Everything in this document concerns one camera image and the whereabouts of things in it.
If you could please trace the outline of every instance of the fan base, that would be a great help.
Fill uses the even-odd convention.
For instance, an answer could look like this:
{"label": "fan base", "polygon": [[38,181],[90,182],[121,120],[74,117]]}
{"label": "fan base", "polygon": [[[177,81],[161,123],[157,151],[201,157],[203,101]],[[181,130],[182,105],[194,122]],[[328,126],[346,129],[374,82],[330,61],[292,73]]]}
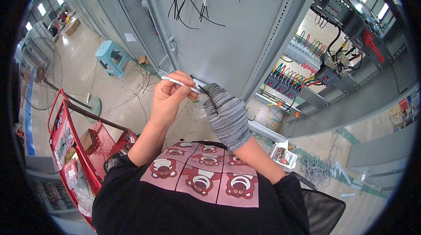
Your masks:
{"label": "fan base", "polygon": [[[92,113],[93,115],[100,116],[102,110],[102,103],[98,97],[92,97],[89,102],[87,103],[92,109],[87,110],[88,112]],[[92,118],[86,117],[90,123],[95,122]]]}

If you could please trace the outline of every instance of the gray knit glove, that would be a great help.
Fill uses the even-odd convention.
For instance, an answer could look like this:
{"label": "gray knit glove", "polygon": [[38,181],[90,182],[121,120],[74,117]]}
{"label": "gray knit glove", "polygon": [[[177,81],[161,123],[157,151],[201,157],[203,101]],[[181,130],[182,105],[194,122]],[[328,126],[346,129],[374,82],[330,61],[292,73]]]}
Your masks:
{"label": "gray knit glove", "polygon": [[251,132],[243,100],[217,84],[208,84],[197,99],[205,106],[209,124],[219,140],[232,152],[246,143]]}

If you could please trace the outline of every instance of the red tool cart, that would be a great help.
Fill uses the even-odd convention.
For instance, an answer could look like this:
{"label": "red tool cart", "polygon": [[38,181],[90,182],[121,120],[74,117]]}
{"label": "red tool cart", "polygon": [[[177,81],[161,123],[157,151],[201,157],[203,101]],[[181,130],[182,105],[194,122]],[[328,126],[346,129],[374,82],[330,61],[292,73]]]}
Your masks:
{"label": "red tool cart", "polygon": [[[60,94],[63,96],[63,100],[61,101],[60,107],[58,108],[58,112],[55,116],[54,127],[50,128],[51,115]],[[76,133],[75,126],[71,120],[69,112],[70,109],[95,120],[91,128],[88,130],[90,136],[92,137],[91,147],[88,151],[85,150],[80,138]],[[107,129],[104,127],[104,124],[123,131],[117,142],[115,142],[109,135]],[[69,101],[66,95],[64,95],[63,89],[60,89],[57,93],[57,96],[55,97],[53,106],[51,107],[50,115],[48,116],[47,128],[48,132],[50,133],[50,147],[51,151],[53,152],[53,160],[57,165],[57,169],[59,170],[60,178],[63,181],[63,184],[72,202],[76,205],[77,208],[79,208],[79,211],[82,213],[83,209],[81,210],[81,207],[79,207],[81,198],[78,198],[76,192],[77,184],[74,185],[74,187],[69,188],[68,182],[66,180],[66,174],[68,178],[71,177],[72,179],[76,179],[75,175],[78,174],[75,174],[75,171],[71,169],[72,167],[69,166],[70,162],[65,164],[65,156],[69,154],[69,150],[72,150],[73,152],[73,149],[71,148],[74,148],[74,151],[77,154],[80,168],[86,177],[83,178],[83,180],[86,179],[88,187],[87,198],[89,198],[89,194],[92,193],[96,196],[99,192],[99,189],[101,188],[101,184],[103,183],[106,174],[104,163],[123,148],[131,148],[131,146],[133,146],[134,142],[137,140],[137,136],[128,128],[109,122],[74,105]],[[87,217],[84,214],[82,214],[82,216],[89,224],[92,225],[91,217]]]}

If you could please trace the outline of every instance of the white label tag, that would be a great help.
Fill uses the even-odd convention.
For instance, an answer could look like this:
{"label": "white label tag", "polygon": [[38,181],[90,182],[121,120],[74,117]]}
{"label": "white label tag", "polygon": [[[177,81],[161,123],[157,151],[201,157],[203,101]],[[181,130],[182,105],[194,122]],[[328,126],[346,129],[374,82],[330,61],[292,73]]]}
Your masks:
{"label": "white label tag", "polygon": [[74,177],[76,175],[76,172],[75,172],[74,169],[69,170],[67,173],[69,174],[69,177],[70,178],[72,178],[72,177]]}

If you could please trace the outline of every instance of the blue plastic stool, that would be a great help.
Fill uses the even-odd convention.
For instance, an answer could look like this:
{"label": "blue plastic stool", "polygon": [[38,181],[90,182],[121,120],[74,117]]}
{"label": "blue plastic stool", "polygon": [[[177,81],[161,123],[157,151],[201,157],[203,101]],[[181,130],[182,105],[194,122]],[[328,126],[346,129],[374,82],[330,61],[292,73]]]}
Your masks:
{"label": "blue plastic stool", "polygon": [[[125,62],[130,59],[130,56],[113,41],[104,41],[101,43],[95,53],[95,57],[108,75],[114,74],[119,78],[124,74],[123,66]],[[117,61],[119,57],[122,58],[117,65],[114,60]]]}

